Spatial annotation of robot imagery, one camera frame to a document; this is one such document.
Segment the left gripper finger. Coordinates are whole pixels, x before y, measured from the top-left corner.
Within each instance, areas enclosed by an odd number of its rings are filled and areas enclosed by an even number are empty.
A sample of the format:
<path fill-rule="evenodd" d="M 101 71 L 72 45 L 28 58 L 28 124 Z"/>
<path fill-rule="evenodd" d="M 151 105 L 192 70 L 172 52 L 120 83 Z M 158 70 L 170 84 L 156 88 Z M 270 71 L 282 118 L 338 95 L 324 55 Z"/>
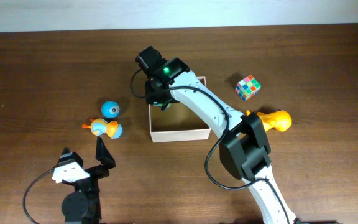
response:
<path fill-rule="evenodd" d="M 71 164 L 73 162 L 77 163 L 80 167 L 83 167 L 83 159 L 76 152 L 71 152 L 69 148 L 65 147 L 57 162 L 57 167 Z"/>
<path fill-rule="evenodd" d="M 115 166 L 116 166 L 116 161 L 114 160 L 112 155 L 107 150 L 107 148 L 100 136 L 98 136 L 97 140 L 96 140 L 95 158 L 107 169 L 112 169 L 112 168 L 115 168 Z"/>

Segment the Rubik's cube one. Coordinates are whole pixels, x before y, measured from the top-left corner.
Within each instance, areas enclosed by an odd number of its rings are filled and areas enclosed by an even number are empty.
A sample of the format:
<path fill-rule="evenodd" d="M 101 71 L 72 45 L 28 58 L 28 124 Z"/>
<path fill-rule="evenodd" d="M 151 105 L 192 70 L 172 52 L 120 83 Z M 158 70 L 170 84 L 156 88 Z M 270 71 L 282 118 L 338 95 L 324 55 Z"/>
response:
<path fill-rule="evenodd" d="M 243 101 L 247 101 L 254 97 L 260 89 L 261 84 L 253 75 L 248 75 L 237 83 L 234 90 Z"/>
<path fill-rule="evenodd" d="M 171 103 L 157 103 L 157 102 L 153 102 L 152 104 L 153 106 L 156 106 L 158 108 L 160 108 L 162 111 L 164 111 L 166 108 L 169 108 Z"/>

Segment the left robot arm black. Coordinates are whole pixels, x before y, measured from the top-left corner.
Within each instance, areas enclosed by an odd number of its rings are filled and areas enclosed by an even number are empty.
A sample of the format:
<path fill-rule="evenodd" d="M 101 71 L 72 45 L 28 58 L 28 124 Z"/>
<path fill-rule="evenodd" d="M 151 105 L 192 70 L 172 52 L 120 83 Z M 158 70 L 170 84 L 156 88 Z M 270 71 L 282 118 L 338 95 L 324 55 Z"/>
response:
<path fill-rule="evenodd" d="M 58 160 L 52 179 L 74 187 L 62 202 L 65 223 L 99 223 L 102 219 L 98 180 L 108 177 L 116 162 L 101 137 L 96 140 L 95 158 L 100 165 L 84 169 L 83 159 L 66 147 Z"/>

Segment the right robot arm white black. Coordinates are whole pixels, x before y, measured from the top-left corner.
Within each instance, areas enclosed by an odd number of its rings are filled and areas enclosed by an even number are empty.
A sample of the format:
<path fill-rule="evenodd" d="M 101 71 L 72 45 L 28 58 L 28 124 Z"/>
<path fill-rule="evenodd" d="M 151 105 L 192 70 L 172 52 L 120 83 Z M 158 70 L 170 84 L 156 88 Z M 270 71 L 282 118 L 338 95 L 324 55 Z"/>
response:
<path fill-rule="evenodd" d="M 271 147 L 256 113 L 244 114 L 227 105 L 207 89 L 189 66 L 179 58 L 167 60 L 152 46 L 135 58 L 146 74 L 145 100 L 165 109 L 170 103 L 182 103 L 204 121 L 218 140 L 208 152 L 205 164 L 215 150 L 224 168 L 244 182 L 264 223 L 300 223 L 289 209 L 273 177 Z"/>

